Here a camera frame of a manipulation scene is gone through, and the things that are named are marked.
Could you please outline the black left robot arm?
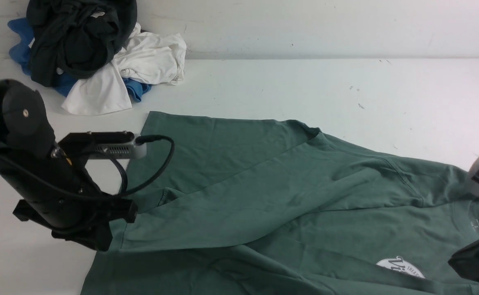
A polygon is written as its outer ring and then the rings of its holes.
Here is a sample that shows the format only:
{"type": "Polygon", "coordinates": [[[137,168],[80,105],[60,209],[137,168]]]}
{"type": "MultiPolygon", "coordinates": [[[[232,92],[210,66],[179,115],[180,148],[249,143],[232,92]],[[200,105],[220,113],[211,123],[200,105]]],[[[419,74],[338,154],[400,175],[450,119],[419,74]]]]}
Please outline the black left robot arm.
{"type": "Polygon", "coordinates": [[[107,251],[110,222],[134,222],[131,200],[109,196],[86,170],[88,159],[127,159],[110,147],[133,143],[131,132],[70,133],[56,141],[38,91],[0,80],[0,175],[20,194],[13,215],[50,229],[52,237],[107,251]]]}

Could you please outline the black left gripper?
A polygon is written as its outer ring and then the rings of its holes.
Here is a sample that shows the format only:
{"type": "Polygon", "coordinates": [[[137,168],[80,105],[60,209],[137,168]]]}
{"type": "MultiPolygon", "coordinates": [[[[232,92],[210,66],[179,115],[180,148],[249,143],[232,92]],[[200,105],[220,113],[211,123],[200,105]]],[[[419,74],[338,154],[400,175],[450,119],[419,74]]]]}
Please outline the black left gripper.
{"type": "Polygon", "coordinates": [[[102,192],[76,159],[0,153],[0,175],[22,197],[13,215],[49,229],[55,239],[104,252],[112,242],[110,222],[137,217],[134,201],[102,192]]]}

